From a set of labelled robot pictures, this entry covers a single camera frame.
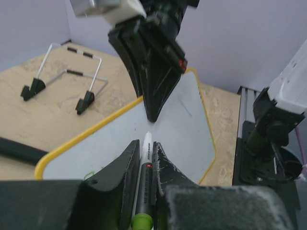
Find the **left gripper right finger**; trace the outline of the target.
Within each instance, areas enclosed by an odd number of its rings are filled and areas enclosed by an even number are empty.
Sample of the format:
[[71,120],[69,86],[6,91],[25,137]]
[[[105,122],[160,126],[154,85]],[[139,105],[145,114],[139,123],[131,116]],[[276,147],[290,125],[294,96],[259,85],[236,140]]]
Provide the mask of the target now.
[[153,146],[156,230],[291,230],[282,200],[264,186],[199,186]]

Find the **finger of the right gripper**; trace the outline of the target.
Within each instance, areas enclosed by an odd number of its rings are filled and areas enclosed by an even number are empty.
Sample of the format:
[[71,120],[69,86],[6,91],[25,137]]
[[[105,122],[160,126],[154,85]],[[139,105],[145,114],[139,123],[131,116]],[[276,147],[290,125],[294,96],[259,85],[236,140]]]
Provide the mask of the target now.
[[147,118],[156,122],[163,105],[180,80],[177,72],[160,49],[161,36],[146,21],[135,20],[127,25],[122,37],[138,65],[142,97]]
[[133,84],[136,96],[140,97],[142,96],[142,87],[139,79],[138,65],[130,48],[122,37],[124,28],[124,23],[116,24],[108,33],[108,41],[123,61]]

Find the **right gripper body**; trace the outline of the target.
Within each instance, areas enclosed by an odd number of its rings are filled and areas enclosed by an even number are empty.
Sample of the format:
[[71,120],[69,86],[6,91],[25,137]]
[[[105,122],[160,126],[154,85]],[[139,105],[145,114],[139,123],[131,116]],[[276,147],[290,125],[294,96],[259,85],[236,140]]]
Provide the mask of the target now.
[[187,69],[188,61],[185,53],[176,42],[181,23],[187,7],[197,8],[198,0],[142,0],[142,6],[147,14],[147,26],[161,37],[158,38],[160,49],[174,68],[179,73]]

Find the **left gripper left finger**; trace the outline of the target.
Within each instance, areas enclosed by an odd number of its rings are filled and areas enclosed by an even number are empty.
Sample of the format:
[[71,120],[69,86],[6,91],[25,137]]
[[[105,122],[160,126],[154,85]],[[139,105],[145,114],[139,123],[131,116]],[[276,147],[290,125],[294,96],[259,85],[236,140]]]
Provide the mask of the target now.
[[82,182],[68,224],[70,230],[127,230],[140,165],[140,141]]

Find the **green whiteboard marker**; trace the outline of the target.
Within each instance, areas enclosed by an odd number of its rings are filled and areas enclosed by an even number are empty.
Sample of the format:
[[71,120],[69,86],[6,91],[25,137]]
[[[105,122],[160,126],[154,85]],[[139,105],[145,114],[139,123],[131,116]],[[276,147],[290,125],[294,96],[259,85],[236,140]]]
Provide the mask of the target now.
[[151,230],[153,211],[151,204],[153,179],[153,141],[147,132],[140,153],[140,165],[130,226],[133,230]]

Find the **yellow framed whiteboard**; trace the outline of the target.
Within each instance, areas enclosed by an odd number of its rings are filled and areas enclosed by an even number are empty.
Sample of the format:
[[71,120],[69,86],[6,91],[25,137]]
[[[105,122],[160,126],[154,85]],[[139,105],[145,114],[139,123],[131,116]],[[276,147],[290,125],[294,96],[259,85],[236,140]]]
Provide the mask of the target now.
[[140,97],[45,155],[35,167],[35,178],[85,180],[148,132],[184,175],[196,184],[203,181],[216,146],[195,69],[182,75],[156,122],[148,121]]

